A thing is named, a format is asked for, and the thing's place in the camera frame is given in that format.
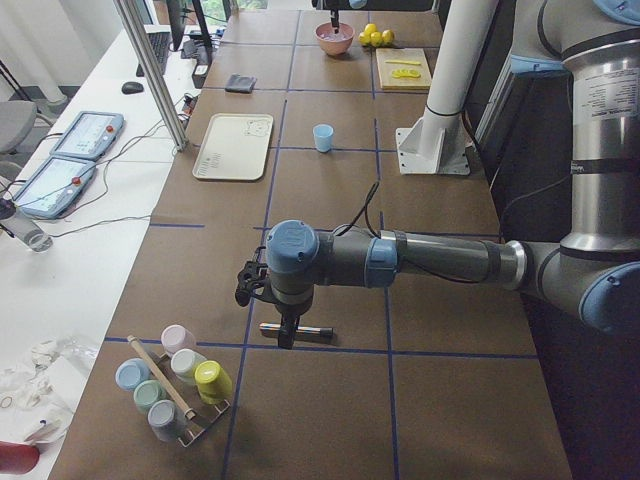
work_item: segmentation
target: lemon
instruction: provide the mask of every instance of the lemon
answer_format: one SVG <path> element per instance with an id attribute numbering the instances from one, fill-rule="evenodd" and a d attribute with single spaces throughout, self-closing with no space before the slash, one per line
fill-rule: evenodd
<path id="1" fill-rule="evenodd" d="M 367 26 L 364 27 L 364 33 L 367 35 L 371 35 L 373 32 L 377 32 L 378 27 L 375 23 L 367 23 Z"/>
<path id="2" fill-rule="evenodd" d="M 363 47 L 368 47 L 369 45 L 371 45 L 371 35 L 369 35 L 368 33 L 360 32 L 360 35 L 358 35 L 358 40 L 360 40 L 360 45 L 362 45 Z"/>
<path id="3" fill-rule="evenodd" d="M 396 36 L 393 33 L 393 30 L 385 30 L 382 32 L 382 43 L 384 45 L 391 45 L 395 40 Z"/>
<path id="4" fill-rule="evenodd" d="M 382 34 L 380 32 L 373 32 L 371 34 L 371 46 L 372 47 L 382 46 Z"/>

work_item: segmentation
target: red cylinder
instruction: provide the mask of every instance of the red cylinder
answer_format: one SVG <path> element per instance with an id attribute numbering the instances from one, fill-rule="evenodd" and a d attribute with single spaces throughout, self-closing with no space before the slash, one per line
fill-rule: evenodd
<path id="1" fill-rule="evenodd" d="M 0 473 L 27 473 L 39 458 L 40 451 L 36 447 L 0 442 Z"/>

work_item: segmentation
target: black mouse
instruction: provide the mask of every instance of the black mouse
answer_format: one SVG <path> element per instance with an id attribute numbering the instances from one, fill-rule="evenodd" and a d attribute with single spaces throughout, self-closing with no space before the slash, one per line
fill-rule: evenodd
<path id="1" fill-rule="evenodd" d="M 125 82 L 122 84 L 122 93 L 131 95 L 132 93 L 140 93 L 144 91 L 144 87 L 140 82 Z"/>

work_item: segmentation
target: black keyboard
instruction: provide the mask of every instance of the black keyboard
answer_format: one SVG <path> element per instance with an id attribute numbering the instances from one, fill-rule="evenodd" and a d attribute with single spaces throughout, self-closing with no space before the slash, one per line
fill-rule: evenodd
<path id="1" fill-rule="evenodd" d="M 147 33 L 147 36 L 149 37 L 151 48 L 154 55 L 156 56 L 156 60 L 158 61 L 160 72 L 164 75 L 164 72 L 167 69 L 167 59 L 169 58 L 171 32 L 153 32 Z M 138 65 L 138 70 L 136 70 L 136 77 L 144 77 L 142 65 Z"/>

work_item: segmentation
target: bowl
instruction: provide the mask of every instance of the bowl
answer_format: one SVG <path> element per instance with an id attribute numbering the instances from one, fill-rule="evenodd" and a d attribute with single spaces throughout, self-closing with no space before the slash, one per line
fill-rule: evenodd
<path id="1" fill-rule="evenodd" d="M 346 52 L 353 41 L 353 27 L 346 23 L 340 23 L 340 31 L 336 34 L 333 31 L 331 22 L 323 23 L 316 28 L 316 38 L 320 48 L 327 55 L 340 55 Z"/>

